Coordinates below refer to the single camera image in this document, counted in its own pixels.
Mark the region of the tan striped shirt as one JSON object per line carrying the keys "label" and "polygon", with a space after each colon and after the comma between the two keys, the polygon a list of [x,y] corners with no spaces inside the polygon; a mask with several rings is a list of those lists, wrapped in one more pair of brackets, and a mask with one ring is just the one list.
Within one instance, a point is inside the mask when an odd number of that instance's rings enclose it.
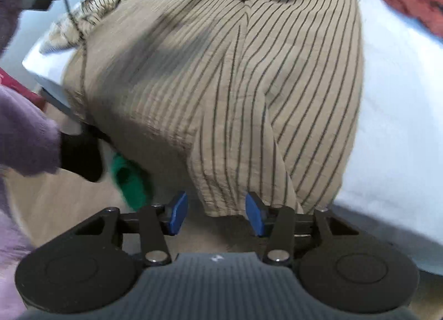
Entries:
{"label": "tan striped shirt", "polygon": [[332,203],[364,83],[357,0],[85,0],[43,49],[75,48],[70,108],[213,217],[247,193]]}

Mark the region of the purple fuzzy sleeve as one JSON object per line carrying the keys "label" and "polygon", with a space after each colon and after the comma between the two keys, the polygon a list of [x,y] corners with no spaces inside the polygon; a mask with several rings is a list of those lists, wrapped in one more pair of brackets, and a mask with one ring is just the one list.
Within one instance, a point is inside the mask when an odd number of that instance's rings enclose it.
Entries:
{"label": "purple fuzzy sleeve", "polygon": [[[1,0],[1,49],[17,28],[21,0]],[[1,87],[1,170],[22,175],[54,173],[59,166],[60,135],[57,124],[14,90]],[[32,250],[15,223],[1,180],[1,318],[16,319],[25,306],[14,284],[20,260]]]}

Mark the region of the green slipper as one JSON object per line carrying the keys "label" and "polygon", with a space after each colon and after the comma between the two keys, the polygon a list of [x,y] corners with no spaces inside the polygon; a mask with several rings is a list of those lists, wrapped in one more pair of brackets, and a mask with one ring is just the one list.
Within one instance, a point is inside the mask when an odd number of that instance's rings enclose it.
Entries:
{"label": "green slipper", "polygon": [[137,163],[116,153],[113,155],[110,174],[129,208],[138,211],[152,203],[155,191],[151,175]]}

